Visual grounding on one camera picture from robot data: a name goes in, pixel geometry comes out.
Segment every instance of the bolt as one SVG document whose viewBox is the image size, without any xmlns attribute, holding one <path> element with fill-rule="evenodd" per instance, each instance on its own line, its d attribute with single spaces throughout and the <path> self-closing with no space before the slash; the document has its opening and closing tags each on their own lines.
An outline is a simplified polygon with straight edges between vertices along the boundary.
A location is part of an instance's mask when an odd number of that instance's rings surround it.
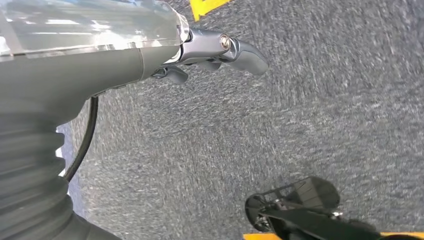
<svg viewBox="0 0 424 240">
<path fill-rule="evenodd" d="M 227 36 L 226 34 L 222 34 L 222 35 L 221 35 L 221 37 L 220 37 L 220 39 L 219 39 L 219 42 L 221 43 L 221 47 L 222 47 L 224 50 L 228 50 L 228 49 L 230 49 L 230 46 L 231 46 L 230 37 L 229 37 L 229 36 Z"/>
</svg>

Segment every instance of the yellow marking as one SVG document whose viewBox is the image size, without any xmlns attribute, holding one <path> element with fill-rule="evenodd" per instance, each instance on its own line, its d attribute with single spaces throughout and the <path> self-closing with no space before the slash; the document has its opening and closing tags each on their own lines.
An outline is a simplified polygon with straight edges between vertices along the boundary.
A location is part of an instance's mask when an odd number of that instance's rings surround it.
<svg viewBox="0 0 424 240">
<path fill-rule="evenodd" d="M 205 16 L 210 11 L 221 7 L 229 1 L 230 0 L 190 0 L 194 20 L 199 21 L 201 16 Z"/>
<path fill-rule="evenodd" d="M 381 233 L 381 235 L 383 236 L 396 235 L 396 234 L 414 236 L 424 240 L 424 232 L 382 232 Z M 281 240 L 274 233 L 244 234 L 243 237 L 244 237 L 244 240 Z"/>
<path fill-rule="evenodd" d="M 396 234 L 409 235 L 409 236 L 414 236 L 416 238 L 424 239 L 424 232 L 382 232 L 381 233 L 381 235 L 384 235 L 384 236 L 396 235 Z"/>
<path fill-rule="evenodd" d="M 274 233 L 243 234 L 244 240 L 281 240 Z"/>
</svg>

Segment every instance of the gray carpet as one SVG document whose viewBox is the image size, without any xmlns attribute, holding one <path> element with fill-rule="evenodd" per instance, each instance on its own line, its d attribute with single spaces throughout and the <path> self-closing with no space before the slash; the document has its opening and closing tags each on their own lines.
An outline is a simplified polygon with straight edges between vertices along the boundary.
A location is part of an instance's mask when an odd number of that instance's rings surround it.
<svg viewBox="0 0 424 240">
<path fill-rule="evenodd" d="M 315 175 L 347 216 L 424 230 L 423 1 L 233 0 L 192 26 L 256 44 L 269 72 L 192 66 L 185 85 L 102 96 L 79 171 L 90 221 L 126 240 L 240 239 L 248 195 Z"/>
</svg>

